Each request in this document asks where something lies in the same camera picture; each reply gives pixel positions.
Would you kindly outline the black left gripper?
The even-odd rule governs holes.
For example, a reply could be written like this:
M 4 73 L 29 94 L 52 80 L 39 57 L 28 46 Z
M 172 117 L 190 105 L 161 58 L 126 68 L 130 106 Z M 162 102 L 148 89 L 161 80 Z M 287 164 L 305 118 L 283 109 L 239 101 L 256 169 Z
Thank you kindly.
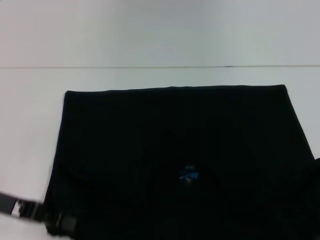
M 48 231 L 74 232 L 77 218 L 59 205 L 20 199 L 0 193 L 0 213 L 14 218 L 43 222 Z

